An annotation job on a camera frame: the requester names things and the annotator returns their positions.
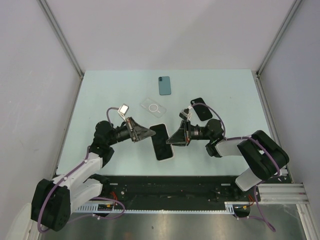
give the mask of clear phone case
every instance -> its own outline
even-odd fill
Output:
[[[140,106],[158,119],[161,118],[167,111],[167,109],[150,98],[146,98],[140,103]]]

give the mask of phone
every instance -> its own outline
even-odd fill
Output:
[[[190,103],[191,103],[191,105],[197,104],[197,103],[206,104],[205,101],[201,97],[198,97],[196,99],[191,100]],[[213,115],[212,115],[210,109],[207,108],[206,106],[196,105],[193,107],[193,109],[201,121],[206,121],[206,120],[213,118]]]
[[[160,95],[171,95],[171,83],[169,76],[160,76],[159,82],[159,94]]]
[[[168,140],[168,130],[164,123],[153,125],[150,130],[155,131],[155,135],[151,137],[155,157],[158,161],[171,159],[174,157],[174,150],[171,144],[166,144]]]

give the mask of white wall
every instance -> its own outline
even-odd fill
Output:
[[[80,79],[35,0],[0,2],[0,239],[53,172]]]
[[[293,2],[48,0],[84,70],[256,70]]]
[[[320,223],[320,1],[305,0],[271,61],[263,87],[296,183]]]

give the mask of white table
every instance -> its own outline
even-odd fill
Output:
[[[160,76],[170,76],[171,95],[159,95]],[[148,97],[166,108],[161,118],[140,106]],[[165,123],[171,136],[180,126],[180,111],[187,108],[192,99],[199,97],[220,114],[227,137],[250,135],[256,130],[269,134],[256,85],[248,69],[86,71],[56,173],[66,173],[84,159],[87,146],[92,143],[95,126],[107,119],[109,107],[127,104],[129,111],[126,117],[133,117],[144,127]],[[116,126],[121,124],[117,111],[111,110],[109,115],[112,123]],[[191,124],[204,126],[206,122],[201,122],[193,112]],[[137,143],[128,139],[112,146],[115,151],[112,159],[98,173],[223,176],[240,175],[248,168],[240,156],[210,157],[205,149],[207,143],[205,140],[192,140],[189,146],[174,146],[174,158],[157,161],[151,138]]]

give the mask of metal floor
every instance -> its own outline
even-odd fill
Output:
[[[125,214],[115,220],[91,217],[68,224],[59,232],[49,231],[41,240],[305,240],[297,207],[263,205],[276,228],[273,233],[261,221],[236,220],[223,214]],[[251,215],[259,216],[253,207]]]

